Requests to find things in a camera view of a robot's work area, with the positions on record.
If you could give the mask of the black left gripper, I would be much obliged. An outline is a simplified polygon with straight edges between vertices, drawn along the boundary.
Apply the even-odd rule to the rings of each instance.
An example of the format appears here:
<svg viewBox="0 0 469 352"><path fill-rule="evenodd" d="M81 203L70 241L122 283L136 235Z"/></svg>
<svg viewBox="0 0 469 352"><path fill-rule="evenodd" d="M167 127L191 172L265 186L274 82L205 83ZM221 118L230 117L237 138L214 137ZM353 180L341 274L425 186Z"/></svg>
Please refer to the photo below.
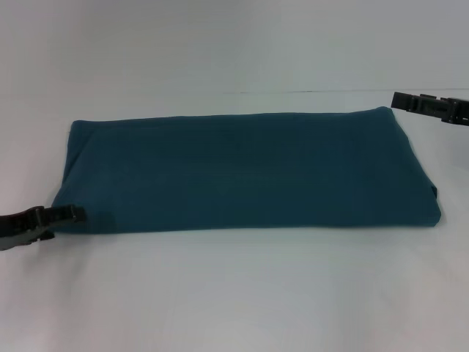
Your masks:
<svg viewBox="0 0 469 352"><path fill-rule="evenodd" d="M74 224L86 221L84 208L75 205L51 208L39 206L1 216L1 250L54 239L55 234L47 230L43 216L47 224Z"/></svg>

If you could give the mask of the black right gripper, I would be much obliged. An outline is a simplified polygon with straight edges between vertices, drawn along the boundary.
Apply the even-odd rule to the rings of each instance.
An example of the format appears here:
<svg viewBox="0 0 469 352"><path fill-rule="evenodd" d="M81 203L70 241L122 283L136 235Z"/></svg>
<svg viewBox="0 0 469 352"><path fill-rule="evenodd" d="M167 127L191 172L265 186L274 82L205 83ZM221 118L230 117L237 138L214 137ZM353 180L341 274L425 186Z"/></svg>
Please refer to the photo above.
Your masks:
<svg viewBox="0 0 469 352"><path fill-rule="evenodd" d="M411 95L395 92L391 101L391 108L425 116L442 117L442 122L468 126L468 100L457 98L438 99L432 95Z"/></svg>

